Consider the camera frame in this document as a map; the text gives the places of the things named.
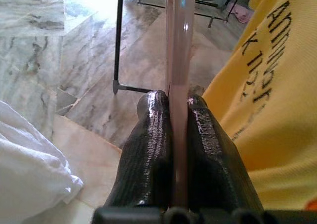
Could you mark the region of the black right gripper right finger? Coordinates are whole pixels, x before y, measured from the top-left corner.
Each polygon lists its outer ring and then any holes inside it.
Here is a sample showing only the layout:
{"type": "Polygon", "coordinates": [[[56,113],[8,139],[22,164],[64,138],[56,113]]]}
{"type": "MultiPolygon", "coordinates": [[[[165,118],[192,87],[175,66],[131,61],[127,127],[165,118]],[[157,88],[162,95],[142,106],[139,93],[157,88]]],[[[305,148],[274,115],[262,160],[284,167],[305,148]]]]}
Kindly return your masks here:
{"type": "Polygon", "coordinates": [[[188,159],[190,209],[263,208],[235,144],[197,94],[188,98],[188,159]]]}

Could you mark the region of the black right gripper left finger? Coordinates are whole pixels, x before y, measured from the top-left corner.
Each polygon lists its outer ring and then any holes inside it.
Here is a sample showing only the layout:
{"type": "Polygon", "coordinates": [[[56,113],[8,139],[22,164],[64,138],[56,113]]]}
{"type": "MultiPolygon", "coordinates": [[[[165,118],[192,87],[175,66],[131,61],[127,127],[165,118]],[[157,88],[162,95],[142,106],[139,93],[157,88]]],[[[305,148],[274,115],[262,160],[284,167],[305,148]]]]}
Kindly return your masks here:
{"type": "Polygon", "coordinates": [[[144,94],[138,122],[124,143],[106,206],[168,207],[172,189],[172,129],[169,101],[162,90],[144,94]]]}

